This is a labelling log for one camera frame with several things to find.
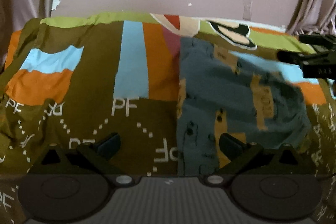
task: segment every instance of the bedsheet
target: bedsheet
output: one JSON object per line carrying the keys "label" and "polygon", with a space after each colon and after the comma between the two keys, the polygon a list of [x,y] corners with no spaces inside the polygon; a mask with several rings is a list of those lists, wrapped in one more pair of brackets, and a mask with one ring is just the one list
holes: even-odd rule
{"label": "bedsheet", "polygon": [[[111,164],[145,176],[177,173],[182,37],[224,48],[296,86],[312,125],[297,148],[311,156],[316,173],[336,171],[335,103],[328,84],[304,79],[297,66],[276,58],[278,49],[313,52],[296,38],[232,21],[169,15],[33,19],[12,35],[0,76],[4,223],[24,220],[16,196],[20,177],[50,143],[74,148],[118,132],[122,147]],[[326,198],[333,185],[326,187]]]}

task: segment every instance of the circular disc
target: circular disc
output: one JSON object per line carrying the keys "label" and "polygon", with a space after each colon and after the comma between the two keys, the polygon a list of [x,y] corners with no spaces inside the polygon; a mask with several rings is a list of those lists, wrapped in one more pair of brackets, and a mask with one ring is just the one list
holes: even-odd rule
{"label": "circular disc", "polygon": [[322,196],[312,175],[239,175],[231,185],[236,202],[251,214],[289,221],[314,212]]}
{"label": "circular disc", "polygon": [[43,222],[73,222],[97,212],[109,195],[103,176],[26,175],[18,197],[24,209]]}

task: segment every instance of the triangular hole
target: triangular hole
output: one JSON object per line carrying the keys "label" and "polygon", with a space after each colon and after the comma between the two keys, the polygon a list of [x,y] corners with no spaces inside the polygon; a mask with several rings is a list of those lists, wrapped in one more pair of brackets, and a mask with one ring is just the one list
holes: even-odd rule
{"label": "triangular hole", "polygon": [[297,165],[298,162],[290,150],[285,150],[279,160],[281,164]]}
{"label": "triangular hole", "polygon": [[46,164],[58,164],[60,163],[61,160],[58,157],[58,154],[56,152],[56,150],[49,150],[49,152],[46,154],[46,156],[44,157],[42,164],[46,165]]}

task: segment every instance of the black mechanical device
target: black mechanical device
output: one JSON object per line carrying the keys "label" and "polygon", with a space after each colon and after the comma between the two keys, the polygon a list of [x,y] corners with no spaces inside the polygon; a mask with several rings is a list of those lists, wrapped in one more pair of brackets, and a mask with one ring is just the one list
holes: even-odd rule
{"label": "black mechanical device", "polygon": [[312,45],[316,54],[279,51],[280,62],[299,65],[304,78],[336,79],[336,37],[333,35],[299,35],[301,43]]}
{"label": "black mechanical device", "polygon": [[19,187],[26,223],[314,224],[321,187],[291,145],[264,149],[226,133],[219,143],[231,162],[199,177],[123,174],[108,163],[116,133],[76,149],[52,144]]}

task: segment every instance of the blue-gray fabric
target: blue-gray fabric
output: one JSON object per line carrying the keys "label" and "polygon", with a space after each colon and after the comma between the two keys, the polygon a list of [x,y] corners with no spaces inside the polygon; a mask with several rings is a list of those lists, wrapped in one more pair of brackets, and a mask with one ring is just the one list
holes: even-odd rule
{"label": "blue-gray fabric", "polygon": [[[298,147],[311,129],[301,90],[242,59],[237,63],[240,73],[235,74],[213,53],[207,41],[181,39],[180,79],[185,79],[187,95],[177,121],[178,174],[210,174],[219,168],[214,123],[220,109],[226,111],[228,133],[245,133],[247,142],[265,148],[282,143]],[[270,86],[273,96],[274,117],[265,118],[266,131],[257,127],[253,74],[261,76],[260,85]]]}

